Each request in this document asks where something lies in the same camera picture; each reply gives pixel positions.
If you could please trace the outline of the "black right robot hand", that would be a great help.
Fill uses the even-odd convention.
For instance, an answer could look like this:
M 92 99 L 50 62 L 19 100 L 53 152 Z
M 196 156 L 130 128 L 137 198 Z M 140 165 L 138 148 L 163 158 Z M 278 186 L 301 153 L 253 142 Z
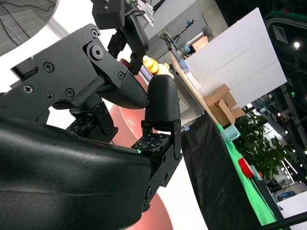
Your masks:
M 177 88 L 144 89 L 93 24 L 12 68 L 0 95 L 0 227 L 121 230 L 181 158 Z

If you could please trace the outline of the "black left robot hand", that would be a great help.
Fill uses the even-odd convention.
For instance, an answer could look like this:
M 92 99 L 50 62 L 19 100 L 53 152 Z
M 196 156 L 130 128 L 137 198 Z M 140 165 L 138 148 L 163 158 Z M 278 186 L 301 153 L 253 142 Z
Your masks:
M 143 57 L 149 49 L 149 40 L 137 20 L 137 16 L 144 13 L 145 11 L 136 9 L 127 12 L 125 14 L 125 25 L 116 30 L 116 33 L 112 35 L 107 46 L 108 52 L 114 58 L 118 58 L 118 54 L 123 51 L 125 45 L 129 45 L 131 56 L 128 69 L 134 75 L 139 73 L 142 67 Z

